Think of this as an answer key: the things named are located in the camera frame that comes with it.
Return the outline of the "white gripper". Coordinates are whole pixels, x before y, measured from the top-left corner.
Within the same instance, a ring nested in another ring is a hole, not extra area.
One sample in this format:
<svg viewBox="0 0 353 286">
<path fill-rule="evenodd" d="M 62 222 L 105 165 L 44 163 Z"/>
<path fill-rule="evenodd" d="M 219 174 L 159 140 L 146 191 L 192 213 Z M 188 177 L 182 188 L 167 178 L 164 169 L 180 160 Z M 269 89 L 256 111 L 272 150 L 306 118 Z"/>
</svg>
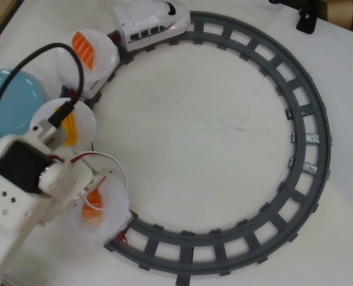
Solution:
<svg viewBox="0 0 353 286">
<path fill-rule="evenodd" d="M 39 177 L 39 189 L 52 202 L 44 212 L 41 222 L 50 222 L 71 206 L 94 179 L 92 169 L 83 162 L 54 163 Z"/>
</svg>

